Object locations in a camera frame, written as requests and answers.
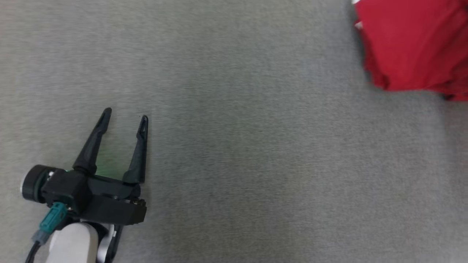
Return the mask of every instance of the folded red garment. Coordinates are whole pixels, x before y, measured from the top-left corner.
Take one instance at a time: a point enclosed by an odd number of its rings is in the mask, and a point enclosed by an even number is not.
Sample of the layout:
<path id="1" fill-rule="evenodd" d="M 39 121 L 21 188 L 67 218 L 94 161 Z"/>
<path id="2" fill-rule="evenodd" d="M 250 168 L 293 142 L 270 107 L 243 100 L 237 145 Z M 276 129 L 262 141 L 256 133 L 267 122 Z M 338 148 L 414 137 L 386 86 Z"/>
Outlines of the folded red garment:
<path id="1" fill-rule="evenodd" d="M 468 100 L 468 0 L 360 0 L 365 68 L 385 90 Z"/>

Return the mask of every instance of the black cable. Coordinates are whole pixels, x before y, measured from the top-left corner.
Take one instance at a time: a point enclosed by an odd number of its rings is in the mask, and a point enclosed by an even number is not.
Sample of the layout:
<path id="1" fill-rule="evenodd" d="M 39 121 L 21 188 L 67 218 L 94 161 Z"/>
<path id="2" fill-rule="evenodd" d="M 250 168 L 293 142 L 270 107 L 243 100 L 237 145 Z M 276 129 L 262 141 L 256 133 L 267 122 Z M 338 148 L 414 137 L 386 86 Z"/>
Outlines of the black cable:
<path id="1" fill-rule="evenodd" d="M 32 245 L 31 250 L 29 251 L 28 257 L 26 258 L 25 263 L 33 263 L 34 262 L 34 256 L 36 255 L 37 251 L 41 245 L 39 245 L 39 241 L 34 242 L 34 245 Z"/>

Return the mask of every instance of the gray carpet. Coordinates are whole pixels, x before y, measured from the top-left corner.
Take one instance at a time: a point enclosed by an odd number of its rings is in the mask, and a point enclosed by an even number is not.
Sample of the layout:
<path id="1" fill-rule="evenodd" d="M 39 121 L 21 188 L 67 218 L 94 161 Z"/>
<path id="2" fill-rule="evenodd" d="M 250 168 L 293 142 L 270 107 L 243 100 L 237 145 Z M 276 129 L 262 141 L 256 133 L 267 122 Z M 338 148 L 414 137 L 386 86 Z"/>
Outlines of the gray carpet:
<path id="1" fill-rule="evenodd" d="M 98 173 L 150 120 L 146 220 L 116 263 L 468 261 L 468 103 L 369 84 L 344 0 L 3 0 L 1 262 L 101 111 Z M 44 262 L 42 248 L 37 262 Z"/>

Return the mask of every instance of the teal cable connector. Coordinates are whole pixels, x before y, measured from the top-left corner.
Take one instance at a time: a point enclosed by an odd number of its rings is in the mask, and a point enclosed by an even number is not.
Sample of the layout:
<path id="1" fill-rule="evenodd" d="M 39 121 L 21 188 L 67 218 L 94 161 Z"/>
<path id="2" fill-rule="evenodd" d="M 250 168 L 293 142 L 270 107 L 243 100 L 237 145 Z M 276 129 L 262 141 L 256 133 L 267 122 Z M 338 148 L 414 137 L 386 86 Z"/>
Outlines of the teal cable connector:
<path id="1" fill-rule="evenodd" d="M 39 224 L 39 230 L 34 233 L 32 240 L 39 242 L 41 246 L 45 245 L 55 228 L 65 218 L 67 207 L 65 204 L 55 202 L 42 222 Z"/>

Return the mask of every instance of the teal connector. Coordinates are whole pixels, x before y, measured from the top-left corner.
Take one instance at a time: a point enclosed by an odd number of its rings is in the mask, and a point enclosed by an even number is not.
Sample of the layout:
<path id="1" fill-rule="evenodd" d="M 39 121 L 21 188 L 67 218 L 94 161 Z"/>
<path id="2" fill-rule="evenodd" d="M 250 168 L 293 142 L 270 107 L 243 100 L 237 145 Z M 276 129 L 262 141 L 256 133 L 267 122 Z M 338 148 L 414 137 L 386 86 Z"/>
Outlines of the teal connector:
<path id="1" fill-rule="evenodd" d="M 39 224 L 39 229 L 52 234 L 55 228 L 62 222 L 63 218 L 65 218 L 67 212 L 67 207 L 65 204 L 60 202 L 55 202 L 49 213 L 45 216 L 44 220 Z"/>

